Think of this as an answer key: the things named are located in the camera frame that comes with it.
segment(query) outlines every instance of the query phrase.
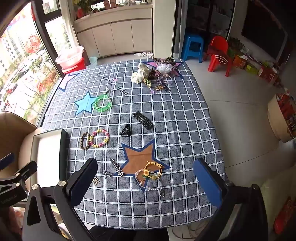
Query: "blue grid tablecloth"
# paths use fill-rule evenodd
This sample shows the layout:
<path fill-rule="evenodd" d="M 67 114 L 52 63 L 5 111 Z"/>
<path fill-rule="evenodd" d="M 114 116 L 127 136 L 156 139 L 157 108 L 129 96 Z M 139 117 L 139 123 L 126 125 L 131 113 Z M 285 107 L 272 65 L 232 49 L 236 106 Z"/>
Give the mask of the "blue grid tablecloth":
<path fill-rule="evenodd" d="M 145 84 L 130 81 L 139 62 L 104 64 L 80 71 L 69 81 L 65 92 L 57 90 L 46 112 L 45 130 L 63 128 L 69 134 L 68 176 L 79 170 L 90 157 L 98 162 L 100 184 L 89 187 L 83 201 L 75 207 L 76 212 L 86 223 L 123 229 L 170 227 L 209 217 L 215 207 L 200 187 L 192 164 L 197 157 L 203 157 L 210 168 L 224 179 L 225 168 L 207 103 L 185 63 L 178 67 L 184 79 L 174 77 L 170 92 L 150 94 Z M 104 76 L 116 77 L 117 82 L 108 83 Z M 129 93 L 110 93 L 111 109 L 81 112 L 75 116 L 77 105 L 74 102 L 82 99 L 88 91 L 94 97 L 107 87 L 114 89 L 118 86 L 123 86 Z M 144 113 L 154 123 L 151 130 L 145 129 L 132 117 L 136 111 Z M 119 135 L 126 124 L 131 126 L 133 135 L 130 137 Z M 103 148 L 81 150 L 82 133 L 97 129 L 109 131 L 108 144 Z M 125 162 L 122 143 L 142 148 L 153 139 L 156 139 L 156 158 L 171 167 L 161 177 L 165 197 L 161 197 L 158 191 L 142 192 L 132 177 L 104 178 L 104 170 L 113 170 L 110 158 L 120 166 Z M 97 137 L 96 142 L 101 141 L 103 137 Z M 150 187 L 156 184 L 148 181 Z"/>

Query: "plastic basin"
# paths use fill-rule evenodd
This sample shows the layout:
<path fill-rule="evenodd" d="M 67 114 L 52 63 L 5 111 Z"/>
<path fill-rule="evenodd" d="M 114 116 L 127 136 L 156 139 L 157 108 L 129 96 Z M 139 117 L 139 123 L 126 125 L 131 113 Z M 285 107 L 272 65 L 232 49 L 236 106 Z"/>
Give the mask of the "plastic basin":
<path fill-rule="evenodd" d="M 94 68 L 96 67 L 96 62 L 98 58 L 97 57 L 89 57 L 89 62 L 91 63 L 88 67 L 89 68 Z"/>
<path fill-rule="evenodd" d="M 82 46 L 65 49 L 55 61 L 63 69 L 71 68 L 81 61 L 83 49 L 84 47 Z"/>

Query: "tv screen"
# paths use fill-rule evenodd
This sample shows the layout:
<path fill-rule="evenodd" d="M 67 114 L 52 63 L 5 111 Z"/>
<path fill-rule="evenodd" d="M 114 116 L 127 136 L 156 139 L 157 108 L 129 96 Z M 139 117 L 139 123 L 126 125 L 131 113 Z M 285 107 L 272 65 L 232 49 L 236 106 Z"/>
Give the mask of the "tv screen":
<path fill-rule="evenodd" d="M 283 44 L 285 33 L 268 10 L 259 3 L 248 0 L 242 36 L 251 40 L 276 59 Z"/>

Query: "star cutout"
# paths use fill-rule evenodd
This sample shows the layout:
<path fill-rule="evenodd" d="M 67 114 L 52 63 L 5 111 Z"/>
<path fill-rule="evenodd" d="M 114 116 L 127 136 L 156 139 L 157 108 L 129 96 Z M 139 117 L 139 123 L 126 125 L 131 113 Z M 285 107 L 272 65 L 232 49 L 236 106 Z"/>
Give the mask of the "star cutout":
<path fill-rule="evenodd" d="M 80 73 L 70 73 L 70 74 L 66 74 L 66 76 L 63 78 L 63 80 L 61 81 L 61 83 L 59 84 L 59 89 L 63 92 L 66 91 L 66 87 L 68 82 L 73 79 L 74 77 L 76 77 L 77 75 L 79 75 Z"/>
<path fill-rule="evenodd" d="M 157 162 L 161 164 L 163 166 L 162 170 L 170 169 L 170 166 L 154 158 L 155 139 L 150 141 L 142 149 L 135 149 L 123 143 L 121 145 L 123 148 L 124 155 L 126 157 L 126 162 L 121 166 L 121 170 L 124 172 L 125 176 L 133 176 L 135 178 L 135 172 L 140 169 L 143 169 L 147 165 L 148 161 Z M 147 168 L 149 170 L 154 171 L 155 173 L 159 172 L 159 167 L 156 165 L 149 165 Z M 143 172 L 139 172 L 138 179 L 143 181 L 144 186 L 146 186 L 149 178 L 144 178 Z"/>
<path fill-rule="evenodd" d="M 75 115 L 78 115 L 82 111 L 91 113 L 91 105 L 96 101 L 96 99 L 97 97 L 91 97 L 88 91 L 83 99 L 74 102 L 78 106 Z"/>
<path fill-rule="evenodd" d="M 157 68 L 157 64 L 160 64 L 160 62 L 155 62 L 155 61 L 145 61 L 145 62 L 143 62 L 144 64 L 148 64 L 148 65 L 150 65 L 150 66 L 152 66 L 153 68 Z M 184 79 L 183 78 L 183 76 L 181 75 L 181 73 L 178 71 L 178 67 L 181 65 L 181 64 L 183 64 L 184 62 L 175 62 L 174 63 L 174 67 L 175 67 L 175 69 L 174 70 L 172 70 L 169 74 L 173 74 L 173 75 L 175 75 L 175 76 L 179 76 L 179 77 L 181 77 L 182 79 Z"/>

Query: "blue plastic stool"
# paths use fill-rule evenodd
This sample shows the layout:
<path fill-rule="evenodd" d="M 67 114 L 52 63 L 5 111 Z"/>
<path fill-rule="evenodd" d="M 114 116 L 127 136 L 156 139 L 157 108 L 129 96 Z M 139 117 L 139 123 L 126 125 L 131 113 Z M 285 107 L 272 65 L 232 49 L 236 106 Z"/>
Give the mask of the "blue plastic stool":
<path fill-rule="evenodd" d="M 189 50 L 190 44 L 192 42 L 200 43 L 199 52 L 194 52 Z M 188 34 L 186 36 L 185 46 L 183 48 L 182 59 L 187 60 L 189 56 L 199 58 L 199 62 L 202 62 L 202 51 L 203 51 L 203 38 L 197 34 Z"/>

